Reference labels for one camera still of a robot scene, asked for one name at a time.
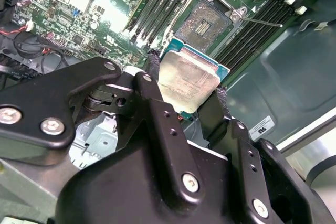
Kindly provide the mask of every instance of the memory dimm slot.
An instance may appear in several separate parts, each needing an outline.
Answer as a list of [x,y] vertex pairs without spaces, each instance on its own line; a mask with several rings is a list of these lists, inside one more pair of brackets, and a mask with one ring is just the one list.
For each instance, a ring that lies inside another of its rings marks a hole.
[[163,9],[162,14],[160,14],[159,18],[156,20],[153,28],[149,32],[149,40],[148,45],[150,45],[156,36],[159,34],[159,32],[162,30],[162,27],[166,25],[167,20],[170,19],[171,15],[177,8],[178,4],[180,4],[182,0],[170,0],[169,4],[166,6],[165,9]]
[[[291,16],[292,15],[290,13],[283,14],[283,18],[281,19],[282,22],[283,23],[287,22]],[[257,48],[260,48],[264,43],[266,43],[267,40],[277,32],[277,30],[278,29],[276,27],[270,27],[269,31],[267,32],[267,36],[262,36],[259,39],[258,44],[254,46],[255,50],[251,50],[251,52],[246,51],[245,54],[242,55],[239,61],[234,62],[234,64],[231,67],[232,72],[239,69],[239,67],[241,67],[257,51]]]
[[[270,12],[268,12],[267,16],[264,17],[261,20],[266,20],[268,22],[271,23],[277,23],[279,21],[279,15],[281,15],[281,13],[283,12],[287,12],[288,9],[287,8],[282,8],[281,5],[276,5],[275,8],[273,8]],[[267,25],[263,25],[263,24],[257,24],[255,23],[252,26],[252,29],[250,29],[246,35],[245,38],[243,38],[241,41],[239,41],[237,43],[236,49],[232,52],[230,52],[229,55],[227,55],[229,57],[229,59],[223,59],[225,61],[226,64],[230,64],[230,62],[233,59],[236,59],[237,57],[239,57],[239,54],[241,53],[241,51],[243,51],[246,47],[248,47],[251,43],[251,41],[258,36],[265,36],[264,30],[267,29],[269,26]]]
[[145,25],[142,27],[143,29],[142,38],[146,37],[150,29],[152,28],[153,24],[155,23],[156,19],[159,17],[162,10],[165,8],[165,6],[168,3],[169,3],[169,0],[159,0],[159,2],[156,4],[154,10],[149,14]]
[[[269,13],[272,13],[279,7],[277,0],[269,0],[266,5],[254,16],[254,19],[265,20],[267,21],[267,16]],[[239,43],[245,40],[246,37],[251,36],[250,32],[255,27],[261,27],[261,24],[249,22],[246,26],[239,32],[238,35],[223,49],[221,53],[215,58],[217,61],[223,61],[225,57],[228,56],[229,52],[238,50]]]
[[[254,18],[284,24],[293,14],[292,7],[284,4],[284,0],[270,0]],[[278,29],[250,22],[215,59],[230,68],[230,74],[232,74],[253,56]]]
[[[277,18],[274,20],[279,23],[284,23],[290,17],[291,13],[289,13],[287,10],[283,10],[277,14]],[[232,71],[235,71],[239,66],[246,62],[250,56],[252,56],[278,30],[278,28],[266,26],[262,30],[263,35],[255,36],[254,39],[249,42],[249,45],[245,47],[244,50],[240,52],[240,54],[237,55],[239,57],[232,58],[233,60],[228,63],[228,68],[232,69]]]
[[137,31],[135,32],[136,35],[139,35],[139,33],[141,32],[141,29],[143,28],[143,25],[145,24],[148,17],[150,16],[152,11],[156,7],[156,4],[157,4],[158,1],[159,0],[146,0],[146,5],[145,5],[144,9],[141,11],[140,16],[137,19],[136,23],[133,24],[132,27],[129,28],[131,30],[136,25],[138,25],[138,27],[136,29]]

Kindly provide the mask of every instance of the sticker label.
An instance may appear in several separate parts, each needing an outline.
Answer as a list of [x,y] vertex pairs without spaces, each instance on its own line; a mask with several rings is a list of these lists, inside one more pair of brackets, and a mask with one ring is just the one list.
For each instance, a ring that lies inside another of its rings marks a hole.
[[270,116],[266,117],[251,130],[249,130],[252,140],[259,138],[261,135],[265,134],[274,126],[275,123],[273,122],[272,118]]

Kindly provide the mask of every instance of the cpu processor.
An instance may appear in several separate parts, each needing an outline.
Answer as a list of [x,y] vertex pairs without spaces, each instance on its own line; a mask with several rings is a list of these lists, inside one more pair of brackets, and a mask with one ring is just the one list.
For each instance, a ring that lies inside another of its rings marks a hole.
[[170,103],[177,113],[188,117],[206,101],[228,73],[229,69],[174,38],[162,56],[159,88],[163,100]]
[[175,33],[200,52],[206,53],[214,41],[230,25],[231,20],[207,0],[200,0]]

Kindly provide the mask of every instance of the white connector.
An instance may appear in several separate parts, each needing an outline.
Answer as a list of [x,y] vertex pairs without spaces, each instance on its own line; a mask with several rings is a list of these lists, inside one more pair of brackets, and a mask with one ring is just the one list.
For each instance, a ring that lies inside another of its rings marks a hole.
[[285,3],[288,5],[292,5],[296,0],[285,0]]
[[35,222],[27,221],[27,220],[18,220],[10,217],[5,217],[0,224],[37,224]]
[[34,29],[34,22],[32,20],[28,20],[26,26],[27,26],[26,31],[31,31]]
[[306,12],[306,10],[307,10],[307,8],[304,5],[302,5],[301,7],[297,8],[295,10],[295,13],[299,14],[299,15],[303,15]]

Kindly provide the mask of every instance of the motherboard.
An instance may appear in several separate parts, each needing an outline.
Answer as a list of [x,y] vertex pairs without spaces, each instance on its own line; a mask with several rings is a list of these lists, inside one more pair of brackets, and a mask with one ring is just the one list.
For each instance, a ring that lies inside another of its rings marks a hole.
[[142,67],[176,38],[236,71],[316,0],[19,0],[14,22],[80,50]]

